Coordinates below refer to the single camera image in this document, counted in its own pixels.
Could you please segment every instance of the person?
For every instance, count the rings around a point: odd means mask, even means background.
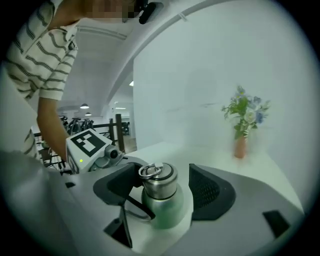
[[[4,60],[8,76],[26,101],[39,90],[37,124],[42,139],[64,161],[69,135],[56,109],[78,53],[76,25],[83,18],[111,23],[138,14],[136,0],[46,0],[9,47]],[[39,159],[31,130],[21,151]]]

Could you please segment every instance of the flowers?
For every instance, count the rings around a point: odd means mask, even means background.
[[[247,108],[243,118],[248,124],[252,124],[256,121],[257,114],[253,109]]]
[[[266,111],[270,108],[270,100],[262,104],[262,99],[246,94],[242,86],[238,85],[235,96],[231,98],[231,103],[228,107],[223,106],[221,111],[224,112],[224,118],[229,115],[238,114],[240,121],[234,126],[235,139],[241,136],[248,138],[251,129],[257,129],[268,116]]]
[[[243,98],[243,97],[246,96],[246,94],[245,94],[245,93],[246,93],[245,89],[243,89],[240,85],[237,86],[236,90],[237,90],[237,92],[235,93],[235,98],[236,98],[237,100],[239,100],[239,99],[241,99],[241,98]]]

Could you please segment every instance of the metal water bottle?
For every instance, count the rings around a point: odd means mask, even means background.
[[[139,169],[143,182],[142,203],[154,214],[154,228],[169,229],[184,217],[184,195],[177,183],[178,171],[168,163],[152,163]]]

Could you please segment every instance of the flower vase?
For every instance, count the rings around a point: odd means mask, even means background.
[[[247,142],[245,137],[242,135],[235,142],[234,156],[236,158],[244,158],[246,155]]]

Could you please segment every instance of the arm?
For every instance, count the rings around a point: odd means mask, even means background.
[[[66,156],[67,134],[57,112],[57,102],[61,100],[67,77],[77,56],[78,48],[66,53],[56,70],[51,74],[39,93],[37,123],[42,138],[64,160]]]
[[[57,101],[50,98],[39,98],[37,123],[42,139],[64,160],[66,155],[66,132],[56,112]]]

